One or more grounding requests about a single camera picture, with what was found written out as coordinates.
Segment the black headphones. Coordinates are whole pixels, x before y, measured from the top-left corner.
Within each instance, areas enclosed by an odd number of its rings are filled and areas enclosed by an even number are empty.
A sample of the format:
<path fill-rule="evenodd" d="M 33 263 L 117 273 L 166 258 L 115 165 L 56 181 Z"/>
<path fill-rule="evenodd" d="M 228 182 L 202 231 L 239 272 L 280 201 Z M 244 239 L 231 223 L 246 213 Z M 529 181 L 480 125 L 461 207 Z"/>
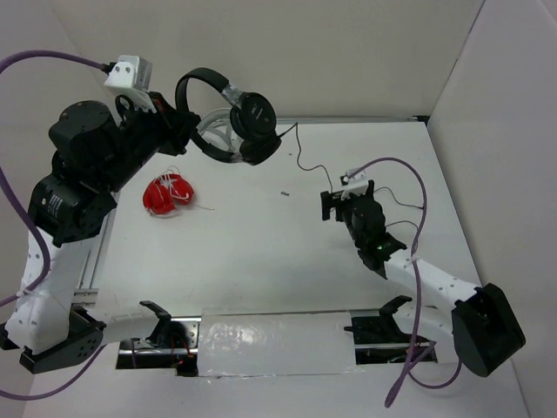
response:
<path fill-rule="evenodd" d="M 259 165 L 280 147 L 282 139 L 276 132 L 277 116 L 267 98 L 257 92 L 241 91 L 221 73 L 198 67 L 183 75 L 175 89 L 178 111 L 188 112 L 188 82 L 192 79 L 208 84 L 231 106 L 228 111 L 214 111 L 201 118 L 190 133 L 190 140 L 213 160 L 233 164 L 243 162 Z M 239 139 L 239 146 L 227 151 L 217 148 L 203 138 L 203 134 L 222 120 Z"/>

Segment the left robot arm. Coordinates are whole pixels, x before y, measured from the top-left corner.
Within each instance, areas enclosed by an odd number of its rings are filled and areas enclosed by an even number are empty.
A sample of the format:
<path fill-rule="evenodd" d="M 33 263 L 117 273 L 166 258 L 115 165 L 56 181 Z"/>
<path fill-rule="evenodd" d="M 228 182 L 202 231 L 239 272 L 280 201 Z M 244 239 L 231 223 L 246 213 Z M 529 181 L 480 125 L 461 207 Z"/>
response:
<path fill-rule="evenodd" d="M 19 349 L 20 362 L 41 374 L 74 367 L 107 344 L 143 339 L 162 347 L 171 339 L 171 315 L 143 300 L 132 307 L 94 310 L 72 304 L 79 274 L 116 208 L 116 194 L 157 153 L 185 153 L 199 116 L 148 96 L 143 111 L 124 96 L 116 110 L 95 100 L 64 109 L 50 128 L 56 150 L 51 172 L 34 187 L 23 216 L 30 242 L 22 289 L 1 346 Z"/>

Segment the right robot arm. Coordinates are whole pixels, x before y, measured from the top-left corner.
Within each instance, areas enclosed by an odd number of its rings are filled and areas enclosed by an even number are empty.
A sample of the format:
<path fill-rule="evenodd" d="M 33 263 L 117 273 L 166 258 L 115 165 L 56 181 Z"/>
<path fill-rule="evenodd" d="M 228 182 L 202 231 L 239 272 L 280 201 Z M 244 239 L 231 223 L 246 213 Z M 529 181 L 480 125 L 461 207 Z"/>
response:
<path fill-rule="evenodd" d="M 348 180 L 337 192 L 322 192 L 320 201 L 322 218 L 345 224 L 363 264 L 406 290 L 379 311 L 384 338 L 401 340 L 417 320 L 418 335 L 434 342 L 440 362 L 460 362 L 480 377 L 525 346 L 526 336 L 499 287 L 461 280 L 413 256 L 387 231 L 371 180 Z"/>

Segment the white headphones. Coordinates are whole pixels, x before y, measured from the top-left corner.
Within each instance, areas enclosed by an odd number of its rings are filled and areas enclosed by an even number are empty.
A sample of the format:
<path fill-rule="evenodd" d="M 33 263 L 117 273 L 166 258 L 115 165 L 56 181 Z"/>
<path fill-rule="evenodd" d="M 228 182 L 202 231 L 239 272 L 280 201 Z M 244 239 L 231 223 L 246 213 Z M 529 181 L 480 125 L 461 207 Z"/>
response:
<path fill-rule="evenodd" d="M 198 147 L 210 158 L 224 163 L 240 161 L 239 147 L 243 139 L 232 128 L 228 108 L 220 108 L 203 116 L 197 133 Z"/>

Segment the red headphones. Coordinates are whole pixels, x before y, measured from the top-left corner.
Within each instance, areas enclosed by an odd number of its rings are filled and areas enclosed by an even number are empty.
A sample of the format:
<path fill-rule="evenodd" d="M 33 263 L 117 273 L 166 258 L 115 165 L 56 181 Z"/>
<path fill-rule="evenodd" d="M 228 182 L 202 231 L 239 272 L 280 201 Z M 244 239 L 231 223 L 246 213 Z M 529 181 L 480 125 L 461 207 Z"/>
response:
<path fill-rule="evenodd" d="M 170 217 L 181 207 L 212 211 L 211 207 L 197 202 L 194 188 L 175 165 L 169 165 L 145 187 L 142 204 L 155 217 Z"/>

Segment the white taped cover plate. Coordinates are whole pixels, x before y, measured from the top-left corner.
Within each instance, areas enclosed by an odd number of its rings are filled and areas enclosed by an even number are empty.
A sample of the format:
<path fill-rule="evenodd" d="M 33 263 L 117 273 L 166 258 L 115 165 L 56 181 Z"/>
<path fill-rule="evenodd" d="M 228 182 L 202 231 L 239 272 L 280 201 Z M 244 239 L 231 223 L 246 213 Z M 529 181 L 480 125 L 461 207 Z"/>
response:
<path fill-rule="evenodd" d="M 346 374 L 357 369 L 348 313 L 205 316 L 198 374 L 266 377 Z"/>

